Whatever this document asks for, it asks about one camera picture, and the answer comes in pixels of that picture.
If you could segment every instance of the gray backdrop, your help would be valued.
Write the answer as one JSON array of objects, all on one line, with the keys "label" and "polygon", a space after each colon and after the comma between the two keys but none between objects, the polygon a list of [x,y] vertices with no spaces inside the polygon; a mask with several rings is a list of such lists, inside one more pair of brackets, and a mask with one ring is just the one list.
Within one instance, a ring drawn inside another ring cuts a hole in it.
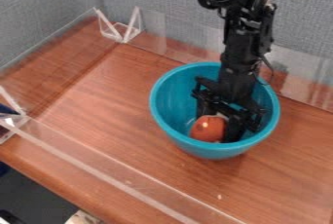
[{"label": "gray backdrop", "polygon": [[[275,43],[316,56],[332,57],[333,0],[277,0]],[[197,0],[0,0],[0,58],[13,58],[92,6],[108,16],[127,21],[135,5],[180,19],[222,27],[215,12],[202,9]],[[174,35],[186,35],[176,29]]]}]

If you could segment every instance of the blue plastic bowl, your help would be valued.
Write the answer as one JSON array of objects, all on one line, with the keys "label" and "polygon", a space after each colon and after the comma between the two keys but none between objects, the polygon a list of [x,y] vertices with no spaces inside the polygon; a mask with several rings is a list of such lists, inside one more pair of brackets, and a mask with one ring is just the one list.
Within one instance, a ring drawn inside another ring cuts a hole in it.
[{"label": "blue plastic bowl", "polygon": [[279,119],[279,103],[270,86],[257,83],[253,98],[267,110],[262,119],[262,130],[246,132],[234,143],[209,143],[188,137],[195,122],[197,99],[191,96],[195,77],[210,79],[218,76],[219,63],[199,62],[182,65],[168,71],[156,82],[150,96],[152,116],[175,145],[188,154],[221,160],[245,153],[263,141],[274,130]]}]

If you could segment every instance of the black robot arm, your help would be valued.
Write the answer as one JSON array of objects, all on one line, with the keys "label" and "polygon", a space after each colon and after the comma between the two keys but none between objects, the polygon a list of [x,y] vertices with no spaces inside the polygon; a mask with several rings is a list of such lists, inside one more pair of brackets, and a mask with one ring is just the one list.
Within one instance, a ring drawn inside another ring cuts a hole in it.
[{"label": "black robot arm", "polygon": [[[265,54],[273,42],[274,0],[198,0],[225,19],[222,66],[217,80],[197,78],[197,116],[217,112],[229,118],[223,141],[237,141],[246,130],[261,129],[265,109],[251,98]],[[241,110],[233,109],[237,104]]]}]

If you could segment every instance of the floor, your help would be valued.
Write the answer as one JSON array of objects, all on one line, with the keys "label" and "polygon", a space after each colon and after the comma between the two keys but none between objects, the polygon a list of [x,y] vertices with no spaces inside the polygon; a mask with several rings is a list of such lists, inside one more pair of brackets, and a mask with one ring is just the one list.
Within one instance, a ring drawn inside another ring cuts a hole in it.
[{"label": "floor", "polygon": [[12,212],[25,224],[63,224],[77,211],[13,169],[0,177],[0,209]]}]

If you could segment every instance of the wooden table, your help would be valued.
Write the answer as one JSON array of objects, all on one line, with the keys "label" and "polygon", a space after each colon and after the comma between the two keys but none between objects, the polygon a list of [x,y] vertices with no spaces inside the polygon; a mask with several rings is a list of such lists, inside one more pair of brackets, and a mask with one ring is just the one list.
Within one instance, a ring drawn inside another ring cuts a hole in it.
[{"label": "wooden table", "polygon": [[[168,142],[148,110],[150,89],[178,65],[100,37],[88,20],[0,82],[29,116],[77,140],[45,142],[96,169],[115,173],[95,156],[103,153],[246,223],[329,224],[333,115],[279,97],[281,122],[261,145],[226,161],[194,158]],[[19,136],[1,145],[0,158],[107,223],[178,223]]]}]

